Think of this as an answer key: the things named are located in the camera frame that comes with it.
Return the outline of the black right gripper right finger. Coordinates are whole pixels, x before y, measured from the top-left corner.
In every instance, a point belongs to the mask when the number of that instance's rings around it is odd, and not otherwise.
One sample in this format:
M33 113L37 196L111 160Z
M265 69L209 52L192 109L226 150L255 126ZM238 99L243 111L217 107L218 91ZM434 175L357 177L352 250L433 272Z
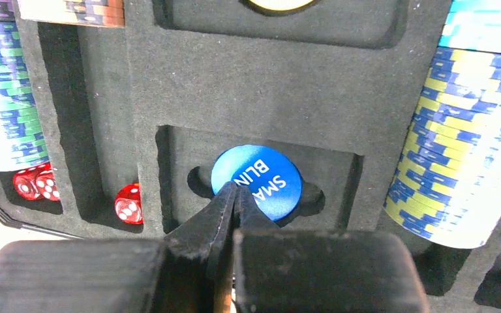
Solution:
M238 312L427 312L404 243L384 231L284 230L250 190L235 195Z

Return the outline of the red single die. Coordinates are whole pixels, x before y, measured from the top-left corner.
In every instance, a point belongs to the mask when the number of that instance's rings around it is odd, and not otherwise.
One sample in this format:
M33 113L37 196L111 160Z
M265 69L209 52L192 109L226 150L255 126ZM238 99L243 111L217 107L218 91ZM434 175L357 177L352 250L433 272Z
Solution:
M143 224L140 184L133 183L124 186L115 197L114 209L116 215L126 224Z

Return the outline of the teal poker chip stack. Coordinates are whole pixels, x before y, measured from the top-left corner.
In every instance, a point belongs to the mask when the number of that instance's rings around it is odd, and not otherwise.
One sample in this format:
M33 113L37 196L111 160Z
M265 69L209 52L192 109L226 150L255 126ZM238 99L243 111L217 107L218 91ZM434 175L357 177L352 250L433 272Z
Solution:
M0 21L0 171L49 161L15 22Z

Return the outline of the light blue poker chip stack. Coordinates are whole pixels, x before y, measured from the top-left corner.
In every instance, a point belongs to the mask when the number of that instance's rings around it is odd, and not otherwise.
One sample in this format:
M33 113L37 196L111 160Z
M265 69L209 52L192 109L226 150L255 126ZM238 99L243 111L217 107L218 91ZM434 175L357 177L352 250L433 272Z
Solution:
M501 1L452 1L438 45L501 53Z

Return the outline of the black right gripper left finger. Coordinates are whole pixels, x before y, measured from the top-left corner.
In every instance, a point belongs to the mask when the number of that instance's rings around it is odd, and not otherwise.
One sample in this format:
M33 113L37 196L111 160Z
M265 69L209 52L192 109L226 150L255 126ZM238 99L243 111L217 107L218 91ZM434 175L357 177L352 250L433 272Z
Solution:
M162 239L17 241L0 250L0 312L228 312L237 188Z

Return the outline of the black poker set case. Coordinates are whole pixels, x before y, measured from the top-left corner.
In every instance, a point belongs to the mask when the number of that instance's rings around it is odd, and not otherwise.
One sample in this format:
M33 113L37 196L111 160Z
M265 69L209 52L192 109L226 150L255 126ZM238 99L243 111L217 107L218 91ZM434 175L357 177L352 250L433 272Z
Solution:
M205 204L185 176L223 147L287 148L324 210L293 228L395 230L433 312L501 312L501 221L472 252L397 228L382 200L449 1L324 1L267 17L227 1L126 1L127 26L18 22L60 203L0 172L0 218L87 238L137 237L112 212L143 186L156 237Z

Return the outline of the red die pair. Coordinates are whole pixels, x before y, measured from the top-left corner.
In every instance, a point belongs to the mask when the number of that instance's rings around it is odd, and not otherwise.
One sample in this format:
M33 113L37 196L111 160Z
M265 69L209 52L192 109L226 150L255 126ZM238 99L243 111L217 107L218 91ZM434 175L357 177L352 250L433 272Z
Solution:
M21 197L30 201L59 201L60 193L53 170L52 165L47 162L18 171L12 178L13 187Z

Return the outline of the blue small blind button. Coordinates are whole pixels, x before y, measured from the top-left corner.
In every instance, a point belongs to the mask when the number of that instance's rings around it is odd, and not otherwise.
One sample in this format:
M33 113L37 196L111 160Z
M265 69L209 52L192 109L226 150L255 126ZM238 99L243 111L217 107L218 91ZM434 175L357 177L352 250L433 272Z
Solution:
M273 221L286 218L298 205L303 180L284 154L262 145L239 145L223 152L211 170L214 193L232 181L249 188L262 212Z

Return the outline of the blue yellow poker chip stack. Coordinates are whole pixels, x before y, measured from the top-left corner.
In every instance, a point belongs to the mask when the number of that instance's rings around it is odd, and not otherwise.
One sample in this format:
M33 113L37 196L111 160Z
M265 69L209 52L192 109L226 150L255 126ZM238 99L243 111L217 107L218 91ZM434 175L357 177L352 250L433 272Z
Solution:
M501 53L436 49L384 209L433 243L486 243L501 217Z

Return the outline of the yellow big blind button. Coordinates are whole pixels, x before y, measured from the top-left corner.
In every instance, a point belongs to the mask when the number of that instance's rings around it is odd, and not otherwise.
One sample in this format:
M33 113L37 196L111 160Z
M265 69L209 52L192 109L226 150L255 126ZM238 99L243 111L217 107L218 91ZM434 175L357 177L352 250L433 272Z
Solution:
M252 8L272 13L289 13L315 4L315 0L248 0Z

